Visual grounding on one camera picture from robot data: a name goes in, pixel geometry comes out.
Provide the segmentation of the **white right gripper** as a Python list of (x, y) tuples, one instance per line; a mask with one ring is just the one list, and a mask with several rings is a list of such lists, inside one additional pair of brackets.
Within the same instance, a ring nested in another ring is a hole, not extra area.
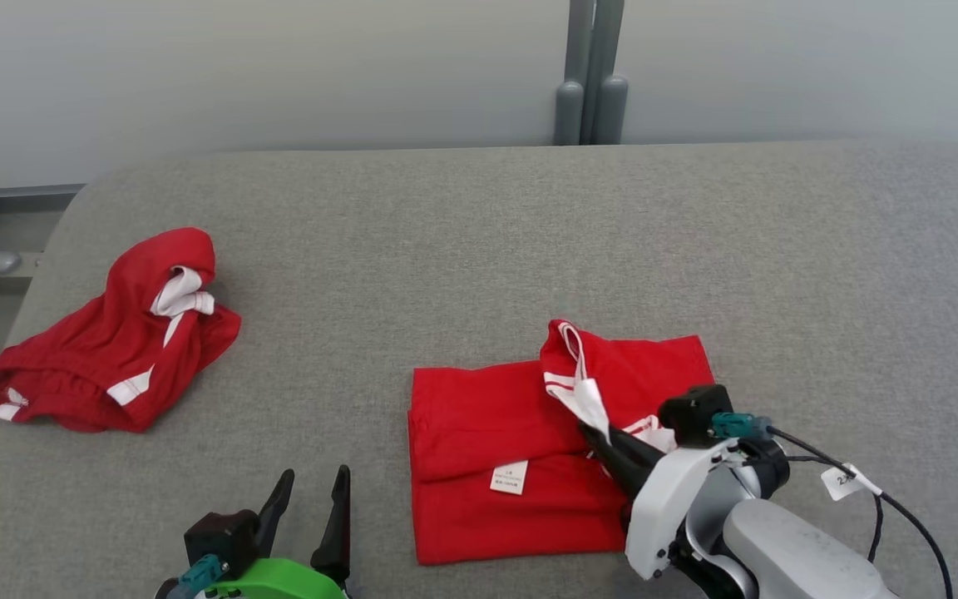
[(684, 550), (688, 564), (712, 564), (735, 582), (744, 580), (740, 566), (714, 555), (728, 515), (748, 500), (748, 485), (734, 473), (743, 462), (737, 439), (711, 448), (677, 448), (666, 455), (615, 426), (601, 429), (579, 422), (579, 431), (590, 455), (634, 501), (625, 555), (642, 579), (654, 579)]

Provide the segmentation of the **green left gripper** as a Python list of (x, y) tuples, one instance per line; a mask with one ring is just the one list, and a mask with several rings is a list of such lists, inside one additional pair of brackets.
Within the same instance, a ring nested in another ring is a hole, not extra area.
[[(280, 518), (289, 506), (295, 471), (286, 469), (259, 511), (258, 546), (273, 546)], [(244, 570), (228, 565), (212, 587), (196, 599), (349, 599), (351, 573), (351, 471), (338, 467), (331, 492), (329, 519), (309, 564), (286, 558), (258, 558)]]

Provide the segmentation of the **red Bulls 23 jersey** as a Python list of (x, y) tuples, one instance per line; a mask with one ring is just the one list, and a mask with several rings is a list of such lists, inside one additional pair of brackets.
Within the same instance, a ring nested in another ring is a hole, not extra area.
[(416, 369), (407, 428), (417, 561), (622, 552), (626, 497), (580, 418), (673, 450), (660, 406), (713, 382), (697, 336), (605, 339), (563, 319), (549, 323), (535, 360)]

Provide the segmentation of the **red shorts with white stripes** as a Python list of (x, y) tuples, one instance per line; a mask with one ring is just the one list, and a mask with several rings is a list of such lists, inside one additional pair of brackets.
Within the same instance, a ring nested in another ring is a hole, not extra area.
[(213, 240), (194, 227), (137, 243), (102, 295), (0, 353), (0, 418), (69, 431), (144, 433), (242, 327), (218, 303)]

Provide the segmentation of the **grey partition post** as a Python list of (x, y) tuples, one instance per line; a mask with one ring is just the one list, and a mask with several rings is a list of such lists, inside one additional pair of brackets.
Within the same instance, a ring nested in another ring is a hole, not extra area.
[(580, 143), (617, 145), (622, 141), (629, 91), (616, 72), (625, 0), (595, 0)]
[(554, 145), (580, 144), (596, 0), (569, 0), (563, 81), (556, 88)]

